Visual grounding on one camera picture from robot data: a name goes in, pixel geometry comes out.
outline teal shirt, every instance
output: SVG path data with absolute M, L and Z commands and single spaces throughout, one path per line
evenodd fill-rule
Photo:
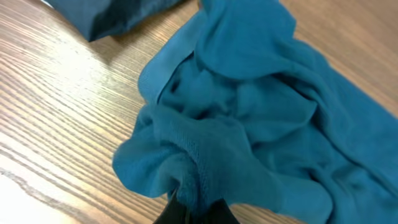
M 201 214 L 216 200 L 307 223 L 398 222 L 398 121 L 295 40 L 275 0 L 204 0 L 148 63 L 113 167 Z

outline dark teal fabric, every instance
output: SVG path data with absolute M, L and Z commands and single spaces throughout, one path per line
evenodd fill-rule
M 197 214 L 224 198 L 308 223 L 397 223 L 398 120 L 295 40 L 277 1 L 203 7 L 141 74 L 121 182 L 178 189 Z
M 181 0 L 45 0 L 88 41 L 123 34 Z

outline wooden table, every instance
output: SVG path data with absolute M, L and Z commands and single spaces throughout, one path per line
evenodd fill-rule
M 396 0 L 282 2 L 298 19 L 299 39 L 398 115 Z M 144 104 L 140 71 L 196 11 L 190 1 L 88 43 L 39 0 L 0 0 L 0 223 L 158 217 L 166 199 L 126 190 L 111 158 Z M 233 212 L 243 223 L 289 222 L 246 205 Z

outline table surface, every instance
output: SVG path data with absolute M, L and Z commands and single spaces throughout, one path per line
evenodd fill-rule
M 396 0 L 282 0 L 296 36 L 398 115 Z M 165 197 L 126 190 L 111 168 L 144 101 L 143 66 L 195 12 L 194 1 L 120 37 L 88 43 L 39 0 L 0 0 L 0 222 L 152 223 Z M 247 205 L 242 223 L 287 223 Z

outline teal fabric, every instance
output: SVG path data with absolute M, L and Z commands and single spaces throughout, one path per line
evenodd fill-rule
M 308 223 L 397 223 L 398 120 L 295 40 L 277 1 L 203 7 L 141 74 L 121 182 L 178 189 L 196 214 L 224 198 Z
M 181 0 L 45 0 L 88 41 L 123 34 Z

